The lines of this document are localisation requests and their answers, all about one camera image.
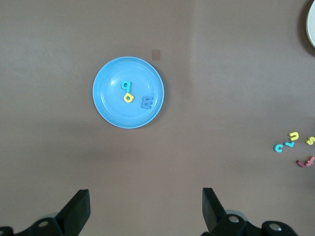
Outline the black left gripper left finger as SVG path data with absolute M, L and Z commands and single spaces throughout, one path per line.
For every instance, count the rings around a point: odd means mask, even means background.
M 55 217 L 36 221 L 18 236 L 77 236 L 91 214 L 88 189 L 79 190 Z

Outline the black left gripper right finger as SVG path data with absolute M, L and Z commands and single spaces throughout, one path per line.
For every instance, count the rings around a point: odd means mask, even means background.
M 202 190 L 202 213 L 208 231 L 203 236 L 260 236 L 262 230 L 241 216 L 228 214 L 212 188 Z

